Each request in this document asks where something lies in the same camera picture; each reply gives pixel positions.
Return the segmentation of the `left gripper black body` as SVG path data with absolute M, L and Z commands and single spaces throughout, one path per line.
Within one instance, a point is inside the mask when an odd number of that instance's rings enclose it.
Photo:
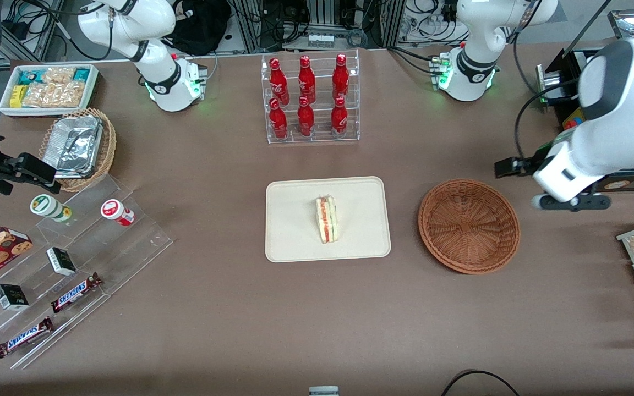
M 558 151 L 558 148 L 556 149 L 556 146 L 561 145 L 564 142 L 565 140 L 555 139 L 539 146 L 537 148 L 537 165 L 543 165 L 543 162 L 546 160 L 546 158 L 556 155 Z

